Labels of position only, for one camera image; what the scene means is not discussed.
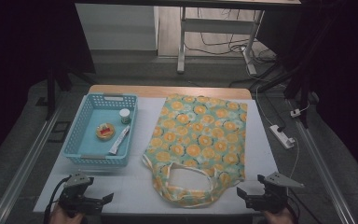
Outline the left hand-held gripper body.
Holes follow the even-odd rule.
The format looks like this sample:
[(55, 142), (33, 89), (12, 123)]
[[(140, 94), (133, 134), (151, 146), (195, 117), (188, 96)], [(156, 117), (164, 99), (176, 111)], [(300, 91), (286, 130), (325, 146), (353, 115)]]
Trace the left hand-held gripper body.
[(75, 213), (98, 215), (103, 209), (102, 199), (87, 198), (84, 193), (89, 186), (89, 178), (83, 173), (71, 175), (64, 184), (59, 198), (59, 206), (71, 217)]

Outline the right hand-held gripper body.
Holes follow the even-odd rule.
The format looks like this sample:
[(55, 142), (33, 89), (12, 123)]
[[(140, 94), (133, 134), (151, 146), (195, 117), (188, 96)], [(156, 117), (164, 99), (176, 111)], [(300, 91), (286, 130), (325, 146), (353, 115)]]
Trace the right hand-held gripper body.
[(246, 207), (255, 211), (269, 211), (276, 214), (287, 205), (289, 188), (304, 188), (305, 185), (292, 178), (274, 172), (265, 176), (264, 193), (262, 195), (248, 195)]

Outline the blue plastic basket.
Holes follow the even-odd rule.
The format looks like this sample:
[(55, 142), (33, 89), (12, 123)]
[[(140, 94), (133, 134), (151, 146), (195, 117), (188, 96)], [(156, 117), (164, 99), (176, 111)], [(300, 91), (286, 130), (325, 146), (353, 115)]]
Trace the blue plastic basket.
[[(131, 122), (123, 124), (119, 111), (128, 108), (131, 112)], [(79, 165), (97, 167), (123, 167), (128, 164), (131, 151), (131, 139), (134, 131), (138, 108), (138, 97), (134, 94), (108, 94), (89, 93), (76, 112), (72, 127), (62, 147), (63, 155), (71, 162)], [(96, 128), (109, 122), (115, 126), (115, 135), (107, 141), (102, 141), (96, 136)], [(120, 148), (127, 146), (124, 152), (109, 156), (108, 151), (115, 143), (120, 133), (131, 126), (125, 142)]]

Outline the white tube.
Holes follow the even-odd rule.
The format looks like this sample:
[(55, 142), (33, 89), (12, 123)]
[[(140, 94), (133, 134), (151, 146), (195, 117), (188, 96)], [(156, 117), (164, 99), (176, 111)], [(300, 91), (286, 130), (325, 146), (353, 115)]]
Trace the white tube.
[(114, 156), (117, 155), (118, 152), (124, 152), (128, 149), (127, 146), (124, 146), (123, 148), (120, 148), (121, 145), (125, 142), (125, 138), (126, 136), (129, 134), (131, 129), (131, 126), (128, 125), (118, 136), (117, 140), (115, 141), (115, 143), (111, 146), (111, 148), (108, 151), (108, 155), (109, 156)]

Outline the small white-capped jar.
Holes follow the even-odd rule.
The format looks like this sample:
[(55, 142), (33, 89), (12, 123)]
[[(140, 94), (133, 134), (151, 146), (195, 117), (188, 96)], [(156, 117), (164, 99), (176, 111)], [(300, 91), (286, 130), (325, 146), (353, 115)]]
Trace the small white-capped jar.
[(119, 111), (119, 115), (123, 124), (129, 124), (131, 122), (131, 112), (128, 108), (122, 108)]

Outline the orange floral tote bag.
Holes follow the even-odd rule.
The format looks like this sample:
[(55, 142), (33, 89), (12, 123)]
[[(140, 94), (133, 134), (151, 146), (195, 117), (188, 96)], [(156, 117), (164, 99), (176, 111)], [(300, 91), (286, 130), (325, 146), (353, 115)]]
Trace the orange floral tote bag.
[[(246, 120), (246, 103), (206, 96), (168, 96), (143, 155), (155, 191), (179, 206), (199, 207), (214, 203), (226, 189), (244, 181)], [(171, 184), (175, 168), (205, 176), (208, 188)]]

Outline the person's left hand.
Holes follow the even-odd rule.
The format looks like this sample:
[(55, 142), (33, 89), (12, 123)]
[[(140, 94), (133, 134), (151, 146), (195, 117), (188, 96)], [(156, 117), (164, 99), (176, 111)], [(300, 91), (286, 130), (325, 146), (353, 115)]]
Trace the person's left hand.
[(83, 217), (84, 215), (81, 213), (69, 217), (59, 205), (56, 205), (50, 214), (48, 224), (81, 224)]

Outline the person's right hand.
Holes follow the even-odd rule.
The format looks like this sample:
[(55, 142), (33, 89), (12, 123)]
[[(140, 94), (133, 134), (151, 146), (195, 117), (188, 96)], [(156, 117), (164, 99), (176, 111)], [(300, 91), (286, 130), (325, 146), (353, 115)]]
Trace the person's right hand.
[(295, 219), (287, 208), (276, 214), (263, 211), (263, 215), (268, 224), (295, 224)]

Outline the white table mat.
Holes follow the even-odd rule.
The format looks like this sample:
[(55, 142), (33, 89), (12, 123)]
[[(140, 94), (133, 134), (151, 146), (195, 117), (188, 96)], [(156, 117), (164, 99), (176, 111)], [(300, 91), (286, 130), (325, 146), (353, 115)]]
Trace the white table mat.
[[(270, 175), (278, 170), (273, 158), (265, 128), (254, 100), (248, 105), (245, 138), (245, 175), (238, 187), (250, 195), (264, 192), (263, 185), (257, 181), (259, 175)], [(162, 98), (138, 99), (138, 111), (132, 129), (131, 150), (128, 165), (110, 171), (92, 172), (88, 167), (82, 170), (94, 178), (85, 195), (102, 198), (112, 193), (113, 201), (103, 207), (105, 215), (245, 215), (254, 211), (245, 206), (237, 196), (235, 187), (227, 189), (223, 195), (210, 205), (198, 208), (183, 208), (164, 200), (152, 187), (152, 174), (142, 162), (142, 155), (151, 138), (151, 132), (164, 105)]]

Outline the white power strip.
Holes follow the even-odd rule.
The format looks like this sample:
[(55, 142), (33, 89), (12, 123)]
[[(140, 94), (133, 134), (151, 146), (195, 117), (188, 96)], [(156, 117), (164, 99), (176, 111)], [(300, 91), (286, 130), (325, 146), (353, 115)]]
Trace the white power strip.
[(269, 129), (284, 148), (289, 149), (295, 146), (296, 140), (293, 137), (288, 137), (278, 125), (271, 125)]

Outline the black floor plate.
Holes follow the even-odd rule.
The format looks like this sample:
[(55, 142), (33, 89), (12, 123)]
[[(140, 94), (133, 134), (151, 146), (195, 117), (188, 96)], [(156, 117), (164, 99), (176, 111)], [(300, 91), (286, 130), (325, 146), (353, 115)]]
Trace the black floor plate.
[(50, 143), (63, 143), (70, 127), (70, 121), (56, 121), (50, 132), (48, 141)]

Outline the black metal stand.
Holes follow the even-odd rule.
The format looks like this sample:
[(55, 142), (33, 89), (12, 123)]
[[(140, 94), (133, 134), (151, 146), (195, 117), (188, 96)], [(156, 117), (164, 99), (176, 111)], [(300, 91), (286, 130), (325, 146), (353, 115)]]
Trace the black metal stand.
[(296, 95), (300, 93), (300, 108), (305, 109), (308, 105), (308, 95), (310, 92), (310, 62), (315, 51), (315, 46), (309, 47), (296, 68), (286, 72), (281, 77), (273, 79), (270, 83), (259, 87), (257, 91), (261, 93), (290, 79), (283, 95), (286, 99), (294, 99)]
[(68, 63), (56, 63), (52, 65), (48, 70), (48, 114), (46, 120), (52, 118), (56, 108), (55, 86), (58, 85), (62, 91), (69, 91), (72, 89), (73, 84), (69, 78), (69, 75), (73, 74), (76, 77), (84, 80), (90, 85), (97, 85), (97, 82), (91, 77), (88, 77), (85, 73), (80, 72)]

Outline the white cabinet panel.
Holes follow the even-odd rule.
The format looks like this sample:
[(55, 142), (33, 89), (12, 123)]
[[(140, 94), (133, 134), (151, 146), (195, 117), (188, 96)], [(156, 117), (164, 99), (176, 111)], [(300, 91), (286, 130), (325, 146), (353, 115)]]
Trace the white cabinet panel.
[(158, 7), (76, 4), (76, 11), (90, 49), (158, 49)]

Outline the aluminium rail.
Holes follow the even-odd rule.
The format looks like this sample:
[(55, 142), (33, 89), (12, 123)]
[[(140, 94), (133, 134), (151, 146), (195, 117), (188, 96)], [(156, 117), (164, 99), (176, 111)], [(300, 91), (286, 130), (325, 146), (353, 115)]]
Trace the aluminium rail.
[(17, 201), (26, 180), (28, 179), (34, 165), (42, 152), (44, 145), (48, 140), (49, 133), (51, 132), (57, 118), (62, 112), (63, 101), (59, 101), (56, 105), (56, 110), (51, 114), (49, 119), (44, 123), (42, 130), (34, 140), (32, 146), (28, 149), (23, 161), (16, 174), (11, 179), (3, 197), (0, 200), (0, 224), (5, 224), (11, 210)]
[(306, 149), (310, 160), (312, 161), (313, 168), (317, 172), (319, 179), (324, 185), (324, 193), (327, 201), (334, 207), (340, 224), (356, 224), (356, 220), (351, 212), (351, 209), (346, 202), (342, 191), (333, 177), (333, 173), (328, 167), (324, 159), (320, 147), (315, 142), (314, 136), (310, 130), (310, 114), (312, 106), (310, 102), (306, 102), (303, 108), (300, 108), (300, 115), (294, 119), (298, 129), (300, 139)]

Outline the white metal desk frame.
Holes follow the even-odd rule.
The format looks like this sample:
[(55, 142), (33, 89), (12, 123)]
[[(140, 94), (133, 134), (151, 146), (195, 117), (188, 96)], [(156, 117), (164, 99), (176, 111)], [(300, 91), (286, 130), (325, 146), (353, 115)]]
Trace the white metal desk frame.
[(256, 70), (251, 59), (251, 50), (261, 23), (264, 11), (257, 10), (253, 21), (223, 21), (213, 19), (188, 19), (186, 8), (181, 8), (180, 15), (180, 43), (178, 50), (177, 73), (185, 72), (185, 37), (186, 33), (212, 33), (248, 35), (249, 42), (246, 47), (241, 47), (241, 54), (246, 62), (250, 75), (255, 75)]

